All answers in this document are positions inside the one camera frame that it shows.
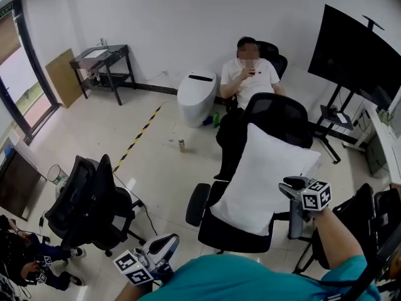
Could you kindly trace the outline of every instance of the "person in teal shirt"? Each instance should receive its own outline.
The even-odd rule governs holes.
[[[314,218],[331,268],[321,281],[358,279],[367,263],[357,240],[330,209],[315,213]],[[327,286],[300,275],[273,272],[241,256],[207,255],[179,268],[167,284],[154,292],[151,283],[136,287],[129,283],[116,301],[320,301],[344,294],[348,289]],[[376,286],[371,285],[359,300],[379,301]]]

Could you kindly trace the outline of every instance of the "white t-shirt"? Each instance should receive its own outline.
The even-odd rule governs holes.
[[[231,83],[241,74],[243,68],[244,65],[238,58],[228,61],[223,66],[221,85]],[[259,59],[255,66],[255,71],[256,74],[253,77],[246,78],[236,92],[238,105],[242,109],[246,108],[255,93],[274,93],[271,84],[280,81],[274,66],[264,58]]]

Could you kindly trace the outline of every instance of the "black hair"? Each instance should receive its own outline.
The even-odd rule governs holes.
[[[255,45],[258,44],[254,38],[242,37],[237,43],[237,49],[242,48],[246,43],[254,43]]]

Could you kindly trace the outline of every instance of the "man in white shirt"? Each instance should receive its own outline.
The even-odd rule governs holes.
[[[236,95],[238,108],[231,110],[221,120],[217,133],[217,143],[222,147],[221,171],[227,169],[226,163],[231,155],[231,145],[237,122],[255,93],[268,92],[286,95],[279,84],[280,79],[274,66],[266,59],[260,59],[259,46],[251,37],[242,37],[237,44],[237,58],[228,61],[221,74],[220,93],[222,98],[230,99]]]

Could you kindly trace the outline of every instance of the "green sign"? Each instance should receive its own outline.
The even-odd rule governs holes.
[[[4,17],[5,15],[7,15],[7,13],[9,13],[12,10],[13,10],[13,4],[12,3],[10,3],[8,6],[2,8],[2,9],[0,9],[0,19],[2,17]]]

